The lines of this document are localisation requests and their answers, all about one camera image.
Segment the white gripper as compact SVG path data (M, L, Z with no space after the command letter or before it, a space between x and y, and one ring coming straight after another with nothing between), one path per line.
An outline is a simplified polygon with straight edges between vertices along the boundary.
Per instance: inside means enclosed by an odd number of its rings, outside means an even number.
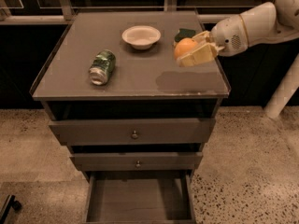
M220 55L224 57L234 56L244 52L249 47L245 24L240 15L234 15L223 21L219 21L211 30L201 32L193 38L196 42L208 43L194 47L177 58L180 67L192 67L203 63L209 63Z

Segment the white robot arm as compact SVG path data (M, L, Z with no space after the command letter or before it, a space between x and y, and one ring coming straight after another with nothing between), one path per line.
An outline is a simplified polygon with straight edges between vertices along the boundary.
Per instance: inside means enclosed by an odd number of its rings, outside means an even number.
M234 56L258 44L276 44L298 37L299 0L266 2L219 21L210 32L183 38L175 45L179 66L213 61L218 55Z

